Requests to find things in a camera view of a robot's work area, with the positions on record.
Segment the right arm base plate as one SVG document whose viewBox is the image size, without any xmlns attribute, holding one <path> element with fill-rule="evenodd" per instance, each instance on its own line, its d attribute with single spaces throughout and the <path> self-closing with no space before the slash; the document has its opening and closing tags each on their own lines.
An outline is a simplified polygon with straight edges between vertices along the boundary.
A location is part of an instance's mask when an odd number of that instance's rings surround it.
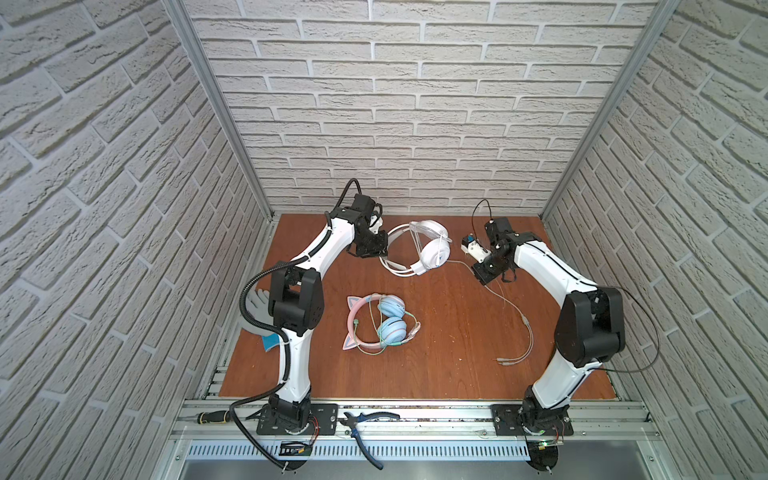
<svg viewBox="0 0 768 480">
<path fill-rule="evenodd" d="M 497 436 L 572 436 L 568 406 L 543 409 L 530 402 L 490 406 Z"/>
</svg>

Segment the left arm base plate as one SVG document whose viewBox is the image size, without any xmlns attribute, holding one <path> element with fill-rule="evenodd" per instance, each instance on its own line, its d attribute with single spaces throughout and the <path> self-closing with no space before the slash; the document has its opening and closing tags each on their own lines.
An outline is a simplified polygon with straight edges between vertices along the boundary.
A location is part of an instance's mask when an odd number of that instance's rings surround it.
<svg viewBox="0 0 768 480">
<path fill-rule="evenodd" d="M 335 403 L 312 403 L 298 413 L 282 413 L 277 407 L 266 405 L 259 414 L 257 434 L 264 435 L 310 435 L 319 429 L 320 436 L 332 436 L 336 432 L 339 405 Z"/>
</svg>

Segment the aluminium front rail frame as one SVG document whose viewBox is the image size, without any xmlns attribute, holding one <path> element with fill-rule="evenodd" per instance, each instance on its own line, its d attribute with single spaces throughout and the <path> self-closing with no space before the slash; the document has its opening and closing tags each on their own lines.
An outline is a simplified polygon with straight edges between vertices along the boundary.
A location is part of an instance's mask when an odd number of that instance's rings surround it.
<svg viewBox="0 0 768 480">
<path fill-rule="evenodd" d="M 320 436 L 257 434 L 266 404 L 241 406 L 239 418 L 271 455 L 282 461 L 551 461 L 566 449 L 590 443 L 630 443 L 652 468 L 670 453 L 659 426 L 641 402 L 576 401 L 568 414 L 572 436 L 497 436 L 490 406 L 516 402 L 329 399 L 339 405 L 336 432 Z"/>
</svg>

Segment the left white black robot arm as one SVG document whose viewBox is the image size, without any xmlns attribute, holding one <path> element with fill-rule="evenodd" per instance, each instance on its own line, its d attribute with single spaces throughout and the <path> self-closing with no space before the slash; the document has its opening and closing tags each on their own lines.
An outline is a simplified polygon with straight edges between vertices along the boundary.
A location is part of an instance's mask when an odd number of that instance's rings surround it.
<svg viewBox="0 0 768 480">
<path fill-rule="evenodd" d="M 280 262 L 271 274 L 268 312 L 279 329 L 282 376 L 269 406 L 278 418 L 302 429 L 309 423 L 311 338 L 322 319 L 325 301 L 322 280 L 336 258 L 351 246 L 363 258 L 381 256 L 387 249 L 382 229 L 383 207 L 357 193 L 352 204 L 336 204 L 326 214 L 321 233 L 299 255 Z"/>
</svg>

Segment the pink blue cat-ear headphones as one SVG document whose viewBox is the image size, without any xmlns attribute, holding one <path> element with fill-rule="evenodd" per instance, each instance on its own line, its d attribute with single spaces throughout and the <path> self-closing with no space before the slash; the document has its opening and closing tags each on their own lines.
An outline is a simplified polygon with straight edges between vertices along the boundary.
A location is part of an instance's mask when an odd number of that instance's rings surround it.
<svg viewBox="0 0 768 480">
<path fill-rule="evenodd" d="M 369 307 L 373 316 L 372 304 L 377 304 L 379 323 L 373 323 L 377 341 L 370 343 L 362 341 L 357 335 L 359 325 L 357 313 L 364 306 Z M 405 302 L 395 295 L 373 293 L 364 297 L 348 296 L 347 306 L 347 335 L 342 349 L 344 351 L 358 349 L 368 355 L 378 355 L 387 347 L 404 345 L 414 339 L 421 329 L 421 323 L 409 311 Z"/>
</svg>

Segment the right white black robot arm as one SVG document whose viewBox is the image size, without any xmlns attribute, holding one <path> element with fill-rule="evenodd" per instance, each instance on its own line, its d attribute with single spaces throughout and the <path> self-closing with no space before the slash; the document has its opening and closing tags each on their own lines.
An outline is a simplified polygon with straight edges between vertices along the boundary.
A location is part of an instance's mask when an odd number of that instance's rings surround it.
<svg viewBox="0 0 768 480">
<path fill-rule="evenodd" d="M 472 235 L 462 250 L 476 262 L 474 276 L 486 285 L 509 270 L 527 271 L 561 307 L 555 351 L 542 376 L 526 390 L 518 413 L 530 432 L 563 421 L 573 394 L 590 373 L 625 346 L 623 300 L 618 289 L 598 286 L 559 259 L 538 236 L 516 232 L 506 218 L 485 224 L 490 247 Z"/>
</svg>

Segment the white headphones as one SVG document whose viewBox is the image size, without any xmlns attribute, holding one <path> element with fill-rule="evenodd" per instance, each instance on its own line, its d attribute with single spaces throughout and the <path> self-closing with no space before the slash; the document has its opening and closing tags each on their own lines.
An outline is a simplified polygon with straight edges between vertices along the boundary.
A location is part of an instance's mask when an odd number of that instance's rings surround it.
<svg viewBox="0 0 768 480">
<path fill-rule="evenodd" d="M 411 221 L 398 225 L 387 233 L 387 246 L 405 233 L 411 235 L 418 258 L 415 263 L 405 266 L 390 260 L 387 255 L 380 257 L 381 265 L 393 275 L 400 278 L 420 276 L 444 265 L 449 259 L 452 240 L 447 228 L 437 221 Z"/>
</svg>

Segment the blue white cloth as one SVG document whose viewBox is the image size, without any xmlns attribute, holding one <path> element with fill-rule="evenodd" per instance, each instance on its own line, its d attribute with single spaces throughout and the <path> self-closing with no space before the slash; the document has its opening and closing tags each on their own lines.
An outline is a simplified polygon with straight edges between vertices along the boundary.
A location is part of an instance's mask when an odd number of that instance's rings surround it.
<svg viewBox="0 0 768 480">
<path fill-rule="evenodd" d="M 262 289 L 251 291 L 248 293 L 246 299 L 246 308 L 259 322 L 272 325 L 273 319 L 268 313 L 268 300 L 268 291 Z M 238 324 L 244 331 L 261 338 L 261 343 L 265 352 L 269 352 L 280 345 L 280 337 L 277 334 L 252 325 L 247 322 L 243 316 L 240 316 Z"/>
</svg>

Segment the black yellow screwdriver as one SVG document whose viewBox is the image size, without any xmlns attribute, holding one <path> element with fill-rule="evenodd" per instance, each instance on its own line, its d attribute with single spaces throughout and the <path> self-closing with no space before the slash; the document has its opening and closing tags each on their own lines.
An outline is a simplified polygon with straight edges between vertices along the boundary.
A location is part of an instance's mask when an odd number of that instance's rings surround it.
<svg viewBox="0 0 768 480">
<path fill-rule="evenodd" d="M 232 415 L 229 410 L 215 410 L 201 412 L 195 418 L 199 425 L 205 424 L 226 424 L 232 421 Z"/>
</svg>

